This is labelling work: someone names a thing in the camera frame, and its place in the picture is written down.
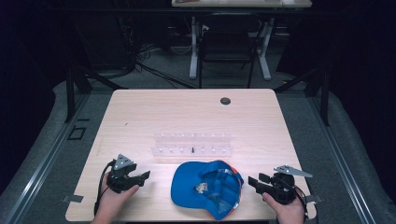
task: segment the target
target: wrist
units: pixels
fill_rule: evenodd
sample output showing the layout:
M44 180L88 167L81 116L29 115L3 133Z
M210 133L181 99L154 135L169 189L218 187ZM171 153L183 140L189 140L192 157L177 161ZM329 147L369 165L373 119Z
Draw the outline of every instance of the wrist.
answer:
M112 220L113 220L113 217L109 216L106 213L102 213L102 212L98 211L96 216L93 218L91 224L108 224L108 223L111 223Z

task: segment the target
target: chair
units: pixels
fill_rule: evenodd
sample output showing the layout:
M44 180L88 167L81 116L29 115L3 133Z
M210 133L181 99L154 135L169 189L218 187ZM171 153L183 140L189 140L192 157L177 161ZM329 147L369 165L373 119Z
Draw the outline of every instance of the chair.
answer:
M199 88L202 88L203 63L250 63L247 87L254 67L257 45L264 27L260 17L251 13L214 13L199 20Z

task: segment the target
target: human hand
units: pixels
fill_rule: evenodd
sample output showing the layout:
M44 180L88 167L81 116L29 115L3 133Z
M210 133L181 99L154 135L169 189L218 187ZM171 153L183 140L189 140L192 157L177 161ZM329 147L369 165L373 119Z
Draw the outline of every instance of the human hand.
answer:
M270 194L266 192L264 192L262 195L262 199L275 210L279 224L304 223L304 207L297 197L292 203L286 205L278 203Z
M139 186L135 185L122 193L114 192L112 189L108 189L107 179L108 173L105 174L102 181L101 193L103 195L100 200L98 211L92 221L94 224L111 223L125 202L139 190Z

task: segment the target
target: tape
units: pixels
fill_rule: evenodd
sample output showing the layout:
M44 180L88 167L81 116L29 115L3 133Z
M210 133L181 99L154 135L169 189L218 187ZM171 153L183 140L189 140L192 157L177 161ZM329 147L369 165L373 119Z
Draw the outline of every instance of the tape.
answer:
M321 203L323 202L323 198L320 195L308 195L306 197L303 197L303 200L306 201L306 203Z
M73 202L73 203L81 203L82 202L82 199L83 199L84 197L82 197L82 196L79 196L79 195L74 195L74 194L72 194L72 195L64 195L64 197L62 198L62 202L64 202L64 203L71 203L71 202Z

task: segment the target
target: blue cap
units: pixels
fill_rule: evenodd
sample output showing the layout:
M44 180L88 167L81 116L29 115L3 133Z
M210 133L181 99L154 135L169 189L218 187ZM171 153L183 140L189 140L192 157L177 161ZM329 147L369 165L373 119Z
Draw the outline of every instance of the blue cap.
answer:
M206 209L215 220L227 217L239 204L242 176L224 161L188 161L172 181L172 201L182 207Z

